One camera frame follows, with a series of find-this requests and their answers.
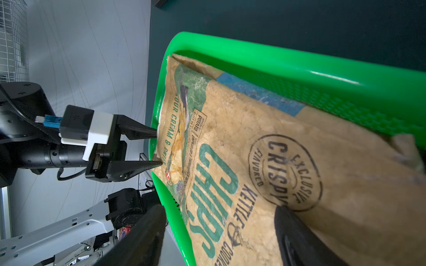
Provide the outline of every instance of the black cable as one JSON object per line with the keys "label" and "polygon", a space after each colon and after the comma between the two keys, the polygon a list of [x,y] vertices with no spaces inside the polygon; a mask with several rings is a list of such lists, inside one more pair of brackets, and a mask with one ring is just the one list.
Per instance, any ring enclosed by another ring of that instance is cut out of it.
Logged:
{"label": "black cable", "polygon": [[18,107],[13,103],[12,99],[10,98],[9,94],[7,94],[6,90],[1,86],[0,83],[0,91],[4,94],[4,97],[6,97],[7,102],[16,110],[16,112],[25,118],[26,120],[29,120],[28,117],[26,117],[19,109]]}
{"label": "black cable", "polygon": [[[153,183],[153,185],[152,186],[150,186],[150,185],[148,185],[147,183],[149,182],[149,181],[151,181],[152,183]],[[147,180],[146,182],[145,182],[145,186],[147,187],[147,188],[145,188],[145,189],[138,189],[137,191],[146,191],[146,190],[154,190],[155,189],[155,187],[154,187],[154,182],[152,181],[152,180]]]}
{"label": "black cable", "polygon": [[70,175],[70,176],[67,176],[67,177],[60,177],[60,175],[63,173],[63,167],[60,167],[60,168],[59,168],[59,170],[58,170],[58,174],[56,174],[56,178],[57,178],[59,181],[70,180],[70,179],[73,179],[73,178],[75,178],[75,177],[77,177],[77,176],[79,176],[79,175],[81,175],[82,173],[85,173],[85,172],[86,172],[86,168],[84,168],[84,169],[83,169],[83,170],[81,170],[80,172],[75,173],[75,174],[72,174],[72,175]]}
{"label": "black cable", "polygon": [[87,243],[84,243],[84,242],[80,242],[80,244],[84,244],[84,245],[86,245],[86,246],[88,246],[90,249],[88,249],[88,250],[85,250],[85,251],[89,251],[89,250],[91,250],[92,249],[92,246],[91,245],[89,245],[89,244],[87,244]]}

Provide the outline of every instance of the kettle cooked chips bag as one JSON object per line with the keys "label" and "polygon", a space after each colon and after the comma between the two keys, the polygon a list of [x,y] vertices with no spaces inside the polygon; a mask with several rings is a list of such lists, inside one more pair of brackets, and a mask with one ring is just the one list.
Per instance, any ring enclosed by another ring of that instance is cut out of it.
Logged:
{"label": "kettle cooked chips bag", "polygon": [[283,265],[277,206],[350,265],[426,263],[426,179],[404,155],[348,121],[237,92],[233,76],[174,57],[153,172],[181,206],[198,265]]}

